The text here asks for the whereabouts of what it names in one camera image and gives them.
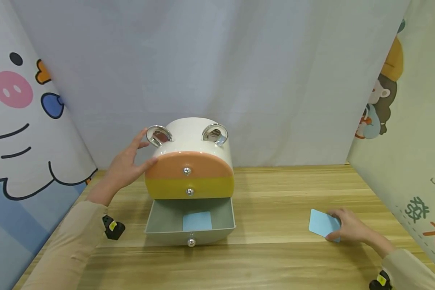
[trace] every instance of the open gray drawer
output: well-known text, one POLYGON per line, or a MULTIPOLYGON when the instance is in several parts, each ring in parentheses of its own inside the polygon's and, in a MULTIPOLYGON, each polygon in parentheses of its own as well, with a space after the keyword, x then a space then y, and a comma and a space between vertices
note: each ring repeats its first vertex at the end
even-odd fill
POLYGON ((166 245, 209 244, 219 241, 235 229, 234 209, 231 198, 216 199, 156 199, 151 206, 145 234, 155 241, 166 245), (185 216, 204 213, 205 218, 192 220, 192 227, 185 216), (205 229, 200 229, 203 220, 209 220, 205 229))

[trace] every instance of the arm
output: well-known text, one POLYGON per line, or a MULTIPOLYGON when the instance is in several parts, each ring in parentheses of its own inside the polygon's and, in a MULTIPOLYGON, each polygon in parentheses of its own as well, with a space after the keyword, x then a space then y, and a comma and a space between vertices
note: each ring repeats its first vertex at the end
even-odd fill
POLYGON ((409 251, 397 249, 391 241, 366 226, 349 210, 338 209, 328 213, 339 218, 342 226, 327 235, 326 239, 333 241, 342 238, 369 245, 382 257, 382 268, 389 275, 393 289, 435 290, 435 274, 409 251))
POLYGON ((104 178, 89 192, 86 201, 69 211, 22 290, 77 288, 89 257, 105 232, 102 218, 111 200, 118 190, 137 180, 157 161, 151 158, 140 166, 133 164, 137 150, 149 144, 141 141, 146 132, 146 129, 141 131, 113 159, 104 178))

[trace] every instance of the wooden table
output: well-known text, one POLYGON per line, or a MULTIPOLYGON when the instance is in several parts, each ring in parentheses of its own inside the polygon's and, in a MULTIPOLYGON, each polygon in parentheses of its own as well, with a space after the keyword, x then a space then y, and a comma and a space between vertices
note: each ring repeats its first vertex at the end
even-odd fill
POLYGON ((380 269, 379 256, 365 245, 327 242, 309 232, 312 208, 351 209, 435 272, 435 265, 349 165, 237 168, 235 179, 235 231, 226 240, 192 249, 146 240, 143 231, 153 201, 143 180, 121 190, 109 213, 126 231, 118 241, 101 239, 79 289, 368 289, 380 269))

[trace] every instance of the black eye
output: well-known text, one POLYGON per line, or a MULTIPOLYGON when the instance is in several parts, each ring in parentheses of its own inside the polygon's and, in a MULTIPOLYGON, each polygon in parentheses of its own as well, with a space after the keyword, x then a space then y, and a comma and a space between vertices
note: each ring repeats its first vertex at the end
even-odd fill
POLYGON ((13 64, 20 66, 23 64, 23 58, 17 54, 16 52, 12 52, 10 53, 10 60, 12 61, 13 64))

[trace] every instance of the beige sleeve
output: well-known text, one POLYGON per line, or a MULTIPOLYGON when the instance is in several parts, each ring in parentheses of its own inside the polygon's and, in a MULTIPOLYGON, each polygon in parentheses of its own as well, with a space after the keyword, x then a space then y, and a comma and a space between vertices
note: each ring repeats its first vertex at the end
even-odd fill
POLYGON ((383 270, 396 290, 435 290, 435 274, 407 250, 398 249, 383 259, 383 270))
POLYGON ((100 241, 107 207, 90 201, 75 205, 21 290, 75 290, 100 241))

